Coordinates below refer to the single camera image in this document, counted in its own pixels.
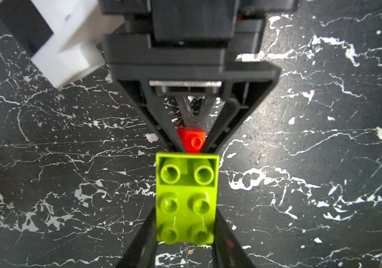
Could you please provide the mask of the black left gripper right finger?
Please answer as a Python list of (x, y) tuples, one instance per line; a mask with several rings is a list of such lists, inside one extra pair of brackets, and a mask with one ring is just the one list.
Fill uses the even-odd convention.
[(219, 209), (216, 209), (212, 244), (214, 268), (256, 268), (229, 228)]

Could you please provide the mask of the green lego brick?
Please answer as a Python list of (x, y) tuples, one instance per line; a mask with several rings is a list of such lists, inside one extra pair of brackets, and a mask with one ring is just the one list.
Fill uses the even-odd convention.
[(159, 242), (213, 243), (219, 164), (217, 154), (156, 154)]

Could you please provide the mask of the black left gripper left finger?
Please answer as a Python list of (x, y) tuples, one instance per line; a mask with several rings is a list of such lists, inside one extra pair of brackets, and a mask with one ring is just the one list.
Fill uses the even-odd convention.
[(115, 268), (154, 268), (156, 235), (156, 209), (153, 208)]

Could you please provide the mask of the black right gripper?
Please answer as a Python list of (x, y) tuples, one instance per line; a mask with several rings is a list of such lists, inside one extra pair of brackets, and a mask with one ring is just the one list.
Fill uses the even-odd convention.
[(168, 152), (186, 149), (159, 96), (210, 94), (225, 103), (201, 153), (218, 154), (276, 86), (270, 63), (237, 63), (259, 51), (269, 13), (294, 12), (298, 1), (100, 1), (122, 15), (103, 38), (111, 74)]

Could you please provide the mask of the small red lego brick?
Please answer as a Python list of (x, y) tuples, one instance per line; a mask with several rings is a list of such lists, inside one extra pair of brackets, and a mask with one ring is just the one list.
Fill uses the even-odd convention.
[(202, 128), (176, 128), (187, 153), (199, 153), (206, 139), (206, 132)]

